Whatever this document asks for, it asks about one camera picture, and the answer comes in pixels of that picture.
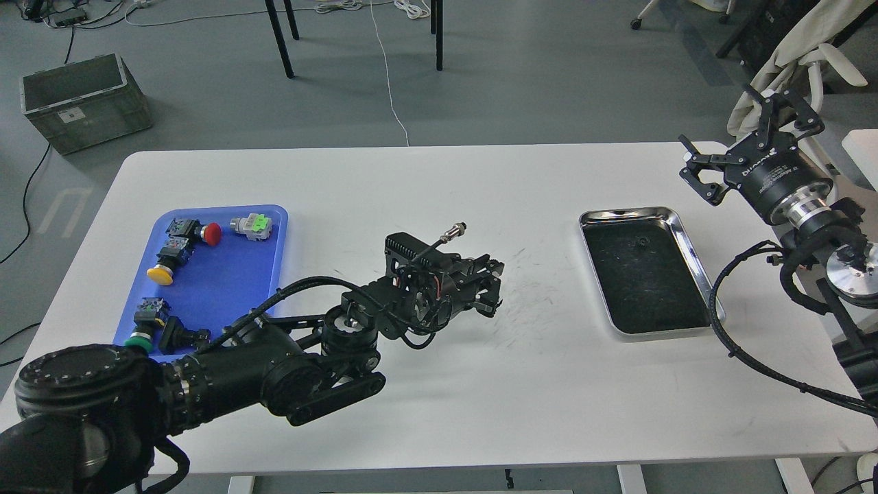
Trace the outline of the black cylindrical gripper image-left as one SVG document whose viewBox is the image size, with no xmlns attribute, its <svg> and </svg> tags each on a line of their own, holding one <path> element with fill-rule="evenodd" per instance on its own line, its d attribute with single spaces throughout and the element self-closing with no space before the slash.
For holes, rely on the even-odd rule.
<svg viewBox="0 0 878 494">
<path fill-rule="evenodd" d="M 505 263 L 490 255 L 461 257 L 438 250 L 465 229 L 465 223 L 455 223 L 432 244 L 404 232 L 387 235 L 385 275 L 342 295 L 342 348 L 373 348 L 379 333 L 389 340 L 407 332 L 432 338 L 470 309 L 495 317 Z"/>
</svg>

